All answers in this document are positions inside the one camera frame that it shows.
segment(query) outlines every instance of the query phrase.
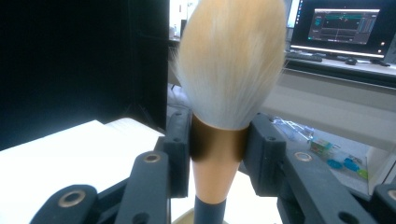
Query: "blue object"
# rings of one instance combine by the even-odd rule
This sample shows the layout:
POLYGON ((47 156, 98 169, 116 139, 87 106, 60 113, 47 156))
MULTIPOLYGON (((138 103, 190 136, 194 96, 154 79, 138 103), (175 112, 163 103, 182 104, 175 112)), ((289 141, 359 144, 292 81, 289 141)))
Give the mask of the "blue object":
POLYGON ((343 164, 341 164, 341 162, 339 161, 335 161, 335 160, 327 160, 327 164, 332 167, 333 169, 339 170, 341 168, 343 168, 343 164))
POLYGON ((346 158, 346 159, 344 160, 344 165, 345 165, 345 167, 346 167, 347 169, 349 169, 349 170, 351 170, 351 171, 354 171, 354 172, 357 172, 357 171, 359 171, 359 169, 360 169, 359 165, 356 164, 356 163, 355 163, 352 159, 350 159, 350 158, 346 158))

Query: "black brush handle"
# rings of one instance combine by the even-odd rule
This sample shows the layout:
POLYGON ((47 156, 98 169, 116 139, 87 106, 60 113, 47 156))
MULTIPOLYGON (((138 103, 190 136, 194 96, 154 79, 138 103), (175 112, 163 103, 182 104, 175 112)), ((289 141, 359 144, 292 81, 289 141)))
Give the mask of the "black brush handle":
POLYGON ((204 203, 195 196, 194 224, 223 223, 226 201, 216 204, 204 203))

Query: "brush handle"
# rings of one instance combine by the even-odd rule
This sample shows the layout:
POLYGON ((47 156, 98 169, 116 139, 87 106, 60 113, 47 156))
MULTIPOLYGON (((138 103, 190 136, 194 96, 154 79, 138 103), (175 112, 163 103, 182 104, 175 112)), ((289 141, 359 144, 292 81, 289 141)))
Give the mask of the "brush handle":
POLYGON ((217 204, 227 198, 233 178, 243 158, 248 128, 221 130, 191 121, 191 158, 196 195, 205 203, 217 204))
POLYGON ((226 200, 222 203, 204 203, 195 196, 194 224, 221 224, 224 219, 226 200))

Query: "brush ferrule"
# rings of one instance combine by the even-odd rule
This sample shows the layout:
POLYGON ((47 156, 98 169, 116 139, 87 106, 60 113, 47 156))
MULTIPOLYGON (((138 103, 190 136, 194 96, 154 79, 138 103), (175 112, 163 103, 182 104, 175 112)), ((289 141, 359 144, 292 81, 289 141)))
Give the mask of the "brush ferrule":
POLYGON ((205 203, 221 203, 243 159, 248 128, 222 130, 192 117, 191 157, 197 197, 205 203))

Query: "makeup brush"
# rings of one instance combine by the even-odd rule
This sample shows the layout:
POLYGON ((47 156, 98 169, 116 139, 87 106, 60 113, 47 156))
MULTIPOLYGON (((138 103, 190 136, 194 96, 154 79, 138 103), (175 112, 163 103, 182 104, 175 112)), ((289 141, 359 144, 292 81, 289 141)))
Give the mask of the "makeup brush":
POLYGON ((283 1, 202 0, 177 55, 191 101, 191 158, 197 223, 222 223, 243 158, 248 125, 284 63, 283 1))

